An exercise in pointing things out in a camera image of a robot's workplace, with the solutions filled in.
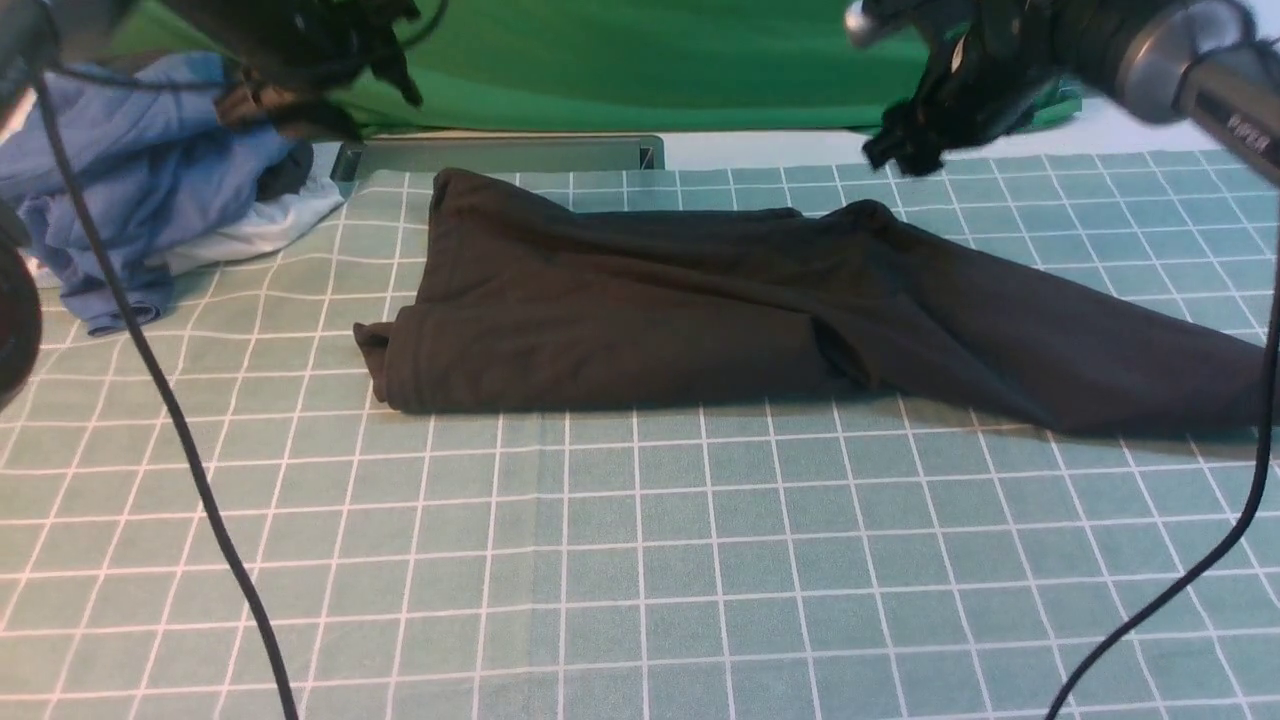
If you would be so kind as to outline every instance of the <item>fabric fold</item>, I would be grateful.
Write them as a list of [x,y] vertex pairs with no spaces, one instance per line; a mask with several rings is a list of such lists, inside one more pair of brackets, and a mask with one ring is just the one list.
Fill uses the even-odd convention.
[[577,214],[435,178],[415,304],[356,327],[408,413],[891,389],[1071,434],[1252,427],[1261,347],[906,224],[863,200]]

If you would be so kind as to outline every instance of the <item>green backdrop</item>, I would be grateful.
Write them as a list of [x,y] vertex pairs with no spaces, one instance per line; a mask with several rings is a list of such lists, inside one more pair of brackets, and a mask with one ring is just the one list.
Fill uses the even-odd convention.
[[[429,15],[435,1],[419,6]],[[453,0],[436,35],[410,54],[426,96],[421,109],[370,78],[334,99],[370,135],[874,127],[886,105],[915,88],[925,50],[911,33],[855,50],[844,33],[845,6]],[[206,46],[151,0],[116,40],[119,51]],[[1053,124],[1075,113],[1079,99],[1053,95],[1042,105],[1037,124]]]

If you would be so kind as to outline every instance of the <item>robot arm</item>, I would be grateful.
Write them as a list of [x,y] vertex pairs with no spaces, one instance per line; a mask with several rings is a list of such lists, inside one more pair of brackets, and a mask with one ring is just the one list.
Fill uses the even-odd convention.
[[932,174],[1023,127],[1046,83],[1074,74],[1139,120],[1196,122],[1280,184],[1280,55],[1239,0],[863,0],[845,15],[859,47],[906,27],[929,61],[864,146],[877,168]]
[[[396,28],[415,24],[415,37],[422,37],[447,8],[447,0],[435,0],[434,15],[424,19],[413,0],[161,4],[242,63],[239,82],[219,100],[224,124],[303,122],[342,140],[358,140],[358,128],[324,101],[325,94],[370,70],[407,104],[421,105]],[[19,102],[31,72],[99,58],[136,5],[137,0],[0,0],[0,117]]]

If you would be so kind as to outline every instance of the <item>grid pattern tablecloth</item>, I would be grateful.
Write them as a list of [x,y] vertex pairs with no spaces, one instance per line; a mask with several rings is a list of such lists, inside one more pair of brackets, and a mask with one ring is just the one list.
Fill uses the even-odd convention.
[[[577,210],[873,197],[1254,341],[1270,301],[1275,193],[1217,152],[515,179]],[[398,416],[351,324],[411,302],[430,187],[380,173],[148,328],[308,720],[1037,717],[1248,488],[1248,438],[1079,442],[896,396]],[[276,717],[132,347],[46,302],[0,416],[0,716]],[[1277,593],[1272,495],[1068,716],[1280,717]]]

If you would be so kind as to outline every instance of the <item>blue shirt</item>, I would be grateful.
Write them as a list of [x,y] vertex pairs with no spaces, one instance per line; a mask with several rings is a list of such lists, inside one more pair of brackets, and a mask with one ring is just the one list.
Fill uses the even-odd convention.
[[[106,74],[105,70],[92,70]],[[212,53],[164,58],[140,72],[147,83],[224,82]],[[294,141],[264,124],[232,132],[218,123],[221,92],[154,92],[50,76],[50,94],[90,214],[141,323],[174,301],[165,266],[148,258],[242,219],[262,173]],[[31,254],[61,281],[67,309],[91,336],[124,328],[102,270],[54,164],[38,106],[0,145],[0,199],[31,232]]]

